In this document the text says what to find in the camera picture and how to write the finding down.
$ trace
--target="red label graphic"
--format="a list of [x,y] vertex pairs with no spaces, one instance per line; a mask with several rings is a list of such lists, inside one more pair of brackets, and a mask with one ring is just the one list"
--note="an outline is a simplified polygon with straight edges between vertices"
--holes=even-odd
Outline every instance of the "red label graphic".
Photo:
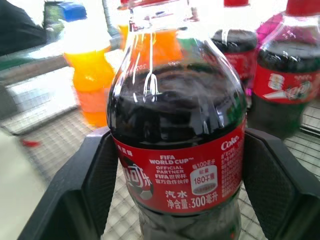
[[320,70],[309,73],[284,73],[257,64],[253,92],[270,102],[299,104],[314,99],[319,86]]
[[167,213],[196,213],[230,198],[242,180],[245,121],[211,142],[152,150],[115,139],[129,192],[145,206]]
[[225,53],[226,59],[234,67],[242,81],[252,78],[255,73],[256,51]]

